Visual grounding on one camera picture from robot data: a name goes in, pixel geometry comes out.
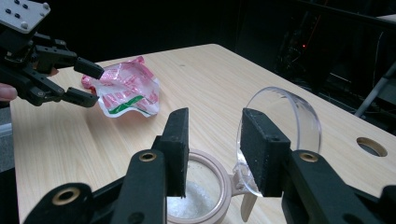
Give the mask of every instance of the table surface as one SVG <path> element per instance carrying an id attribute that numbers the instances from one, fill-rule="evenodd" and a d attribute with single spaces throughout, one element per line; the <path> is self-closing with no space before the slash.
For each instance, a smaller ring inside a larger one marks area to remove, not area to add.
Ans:
<path id="1" fill-rule="evenodd" d="M 344 181 L 378 197 L 395 184 L 396 137 L 218 45 L 203 45 L 142 55 L 160 80 L 160 112 L 145 118 L 128 112 L 108 118 L 96 104 L 83 108 L 66 102 L 35 107 L 12 102 L 15 167 L 20 220 L 51 189 L 83 182 L 92 190 L 124 176 L 133 154 L 151 147 L 169 114 L 188 107 L 190 148 L 209 153 L 231 174 L 241 111 L 262 88 L 276 86 L 311 104 L 322 127 L 321 155 Z M 108 66 L 136 57 L 99 63 Z M 61 69 L 51 77 L 65 89 L 81 89 L 81 74 Z M 384 147 L 377 157 L 362 150 L 365 137 Z M 223 223 L 244 223 L 242 196 L 232 198 Z M 259 198 L 248 223 L 285 223 L 280 199 Z"/>

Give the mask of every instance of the finger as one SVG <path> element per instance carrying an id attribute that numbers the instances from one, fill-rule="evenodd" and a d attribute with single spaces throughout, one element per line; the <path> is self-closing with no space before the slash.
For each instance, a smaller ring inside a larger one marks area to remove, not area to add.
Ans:
<path id="1" fill-rule="evenodd" d="M 18 97 L 17 90 L 7 84 L 0 84 L 0 101 L 12 101 Z"/>
<path id="2" fill-rule="evenodd" d="M 52 76 L 55 76 L 55 75 L 58 74 L 58 73 L 59 73 L 59 70 L 53 67 L 53 68 L 50 70 L 50 74 L 49 74 L 49 75 L 52 77 Z"/>

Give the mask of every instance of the person's hand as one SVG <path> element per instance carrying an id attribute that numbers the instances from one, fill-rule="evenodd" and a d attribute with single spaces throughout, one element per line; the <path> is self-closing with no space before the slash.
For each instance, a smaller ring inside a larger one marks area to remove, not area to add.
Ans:
<path id="1" fill-rule="evenodd" d="M 18 96 L 17 90 L 8 84 L 0 83 L 0 101 L 7 102 L 15 100 Z"/>

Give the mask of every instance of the robotic hand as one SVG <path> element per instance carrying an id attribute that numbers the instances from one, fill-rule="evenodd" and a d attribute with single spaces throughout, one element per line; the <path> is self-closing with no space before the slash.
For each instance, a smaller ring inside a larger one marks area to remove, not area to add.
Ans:
<path id="1" fill-rule="evenodd" d="M 51 69 L 71 66 L 77 72 L 100 78 L 104 69 L 79 58 L 66 43 L 37 32 L 50 13 L 50 6 L 27 0 L 4 0 L 0 4 L 0 83 L 14 87 L 30 104 L 66 102 L 94 106 L 98 97 L 74 88 L 63 88 L 49 79 Z"/>

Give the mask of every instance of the pink plastic bag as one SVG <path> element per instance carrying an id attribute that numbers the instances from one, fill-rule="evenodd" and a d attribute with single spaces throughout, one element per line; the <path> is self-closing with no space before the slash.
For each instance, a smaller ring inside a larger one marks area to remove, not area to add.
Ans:
<path id="1" fill-rule="evenodd" d="M 81 83 L 99 96 L 99 106 L 110 118 L 131 110 L 149 117 L 160 109 L 159 80 L 144 65 L 142 56 L 105 67 L 100 80 L 84 75 Z"/>

